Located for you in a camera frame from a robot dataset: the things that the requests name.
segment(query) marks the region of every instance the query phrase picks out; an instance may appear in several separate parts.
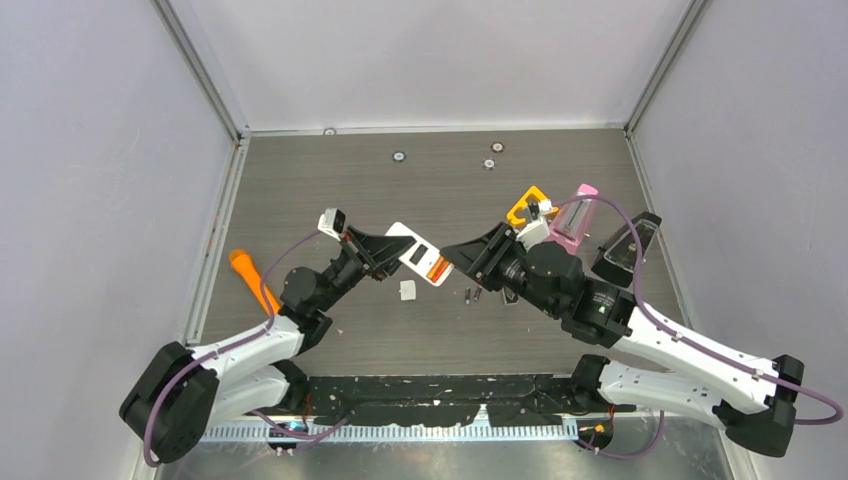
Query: orange object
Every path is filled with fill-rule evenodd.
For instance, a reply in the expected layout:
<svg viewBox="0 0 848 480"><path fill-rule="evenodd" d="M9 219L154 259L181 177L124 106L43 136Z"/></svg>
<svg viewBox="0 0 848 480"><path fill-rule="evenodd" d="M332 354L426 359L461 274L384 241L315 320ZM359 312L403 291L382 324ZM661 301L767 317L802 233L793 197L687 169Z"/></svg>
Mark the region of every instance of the orange object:
<svg viewBox="0 0 848 480"><path fill-rule="evenodd" d="M517 202L515 202L515 205L513 205L512 208L509 209L509 212L507 212L507 214L506 214L507 223L509 223L510 226L516 227L516 228L523 226L525 223L527 223L527 219L519 217L518 213L521 212L524 208L527 207L528 200L533 200L536 203L538 203L538 202L541 202L541 201L547 200L547 199L548 199L548 197L546 197L545 194L542 193L541 190L539 190L539 187L537 187L535 185L531 186L530 188L527 189L526 192L524 192L524 195L522 195L521 198ZM558 211L559 211L559 208L554 207L553 210L551 210L550 212L545 214L545 216L546 217L554 216L554 215L556 215L556 213Z"/></svg>
<svg viewBox="0 0 848 480"><path fill-rule="evenodd" d="M427 273L427 278L436 283L439 281L439 278L442 277L442 274L445 273L445 270L450 266L450 262L445 257L439 256L439 259L436 260L436 263L433 264L433 268Z"/></svg>
<svg viewBox="0 0 848 480"><path fill-rule="evenodd" d="M250 258L250 255L240 248L233 250L230 252L230 266L233 267L233 270L238 272L239 275L241 275L241 278L244 279L244 283L250 287L250 291L253 292L253 296L259 300L259 304L262 305L263 309L265 309L265 313L271 315L271 312L268 311L268 305L265 304L265 300L262 299L262 293L259 291L259 281L262 277L260 277L259 272L256 271L256 267L253 265L253 259ZM268 300L271 301L271 307L274 308L274 313L279 312L280 302L277 301L274 294L268 289L267 285L265 285L265 293L268 295Z"/></svg>

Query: yellow object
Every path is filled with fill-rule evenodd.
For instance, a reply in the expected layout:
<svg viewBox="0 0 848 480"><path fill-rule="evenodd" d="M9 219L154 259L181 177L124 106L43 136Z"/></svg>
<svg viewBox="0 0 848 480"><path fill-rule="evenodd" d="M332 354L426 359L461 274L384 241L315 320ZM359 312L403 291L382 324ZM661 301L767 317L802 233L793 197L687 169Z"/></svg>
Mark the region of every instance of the yellow object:
<svg viewBox="0 0 848 480"><path fill-rule="evenodd" d="M528 188L526 192L524 192L524 195L521 196L521 199L519 199L518 202L516 202L515 205L513 205L509 212L506 214L506 222L511 227L520 227L524 225L525 223L527 223L527 219L519 218L518 212L527 208L527 201L534 200L536 203L539 203L547 199L548 197L546 197L545 194L542 193L542 191L539 190L537 186L533 185L532 187ZM545 214L545 216L554 216L558 211L559 208L554 207L553 210Z"/></svg>
<svg viewBox="0 0 848 480"><path fill-rule="evenodd" d="M256 271L256 267L253 265L253 259L250 258L250 255L240 248L233 250L230 252L230 266L233 267L233 270L238 272L239 275L241 275L241 278L244 279L244 283L250 287L250 291L253 292L253 296L259 300L259 304L262 305L263 309L265 309L265 313L271 315L271 312L268 311L268 305L265 304L265 300L262 299L262 293L259 291L259 281L262 277L260 277L259 272ZM277 302L277 299L274 297L274 294L271 293L271 290L268 289L267 285L265 285L265 293L268 295L268 300L271 301L271 307L274 309L274 313L279 312L280 303Z"/></svg>

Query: white wall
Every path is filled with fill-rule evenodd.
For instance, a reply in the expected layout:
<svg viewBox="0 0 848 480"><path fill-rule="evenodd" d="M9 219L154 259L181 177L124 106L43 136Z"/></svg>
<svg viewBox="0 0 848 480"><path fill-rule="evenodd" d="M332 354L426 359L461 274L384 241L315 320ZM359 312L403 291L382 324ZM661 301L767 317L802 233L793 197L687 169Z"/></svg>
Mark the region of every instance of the white wall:
<svg viewBox="0 0 848 480"><path fill-rule="evenodd" d="M624 124L689 1L178 3L257 131Z"/></svg>
<svg viewBox="0 0 848 480"><path fill-rule="evenodd" d="M129 478L231 147L148 0L0 15L0 478Z"/></svg>
<svg viewBox="0 0 848 480"><path fill-rule="evenodd" d="M637 142L708 335L807 365L848 405L848 3L715 0ZM799 417L828 415L806 399ZM848 421L797 427L763 478L845 478Z"/></svg>

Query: pink container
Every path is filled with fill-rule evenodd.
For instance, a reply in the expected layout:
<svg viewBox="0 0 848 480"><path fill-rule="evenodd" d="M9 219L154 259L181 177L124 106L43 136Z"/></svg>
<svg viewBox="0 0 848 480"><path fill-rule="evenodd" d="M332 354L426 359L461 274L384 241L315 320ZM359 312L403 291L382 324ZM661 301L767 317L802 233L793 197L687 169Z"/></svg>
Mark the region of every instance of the pink container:
<svg viewBox="0 0 848 480"><path fill-rule="evenodd" d="M584 183L580 185L574 196L597 194L598 190L595 187ZM577 255L577 248L580 247L580 242L583 241L589 224L592 223L597 203L595 200L578 200L560 209L551 222L551 234L544 241L557 242L568 253Z"/></svg>

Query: dark wooden surface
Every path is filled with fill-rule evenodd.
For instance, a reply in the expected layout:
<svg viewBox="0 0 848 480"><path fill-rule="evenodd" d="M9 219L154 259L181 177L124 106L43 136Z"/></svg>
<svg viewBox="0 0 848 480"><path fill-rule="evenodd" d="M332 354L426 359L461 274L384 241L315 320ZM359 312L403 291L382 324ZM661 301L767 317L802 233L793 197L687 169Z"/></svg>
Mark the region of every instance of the dark wooden surface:
<svg viewBox="0 0 848 480"><path fill-rule="evenodd" d="M493 141L506 149L493 154ZM394 163L395 151L406 161ZM493 171L483 159L497 161ZM227 253L247 250L266 268L313 230L325 208L341 208L348 224L384 233L401 221L436 246L482 235L503 220L530 185L554 200L588 183L630 215L645 200L618 130L464 132L254 138L246 159L203 333L220 340L262 322L264 313L233 272ZM599 207L581 246L587 270L599 243L621 219ZM298 265L323 269L338 252L327 236L286 258L269 281L279 295ZM657 246L644 269L645 298L675 320L680 311ZM401 302L399 281L416 279L418 299ZM606 352L637 366L649 362L575 341L525 302L505 306L484 292L466 306L474 284L454 272L440 288L401 268L381 283L363 280L330 312L324 340L296 363L311 375L570 373L584 353Z"/></svg>

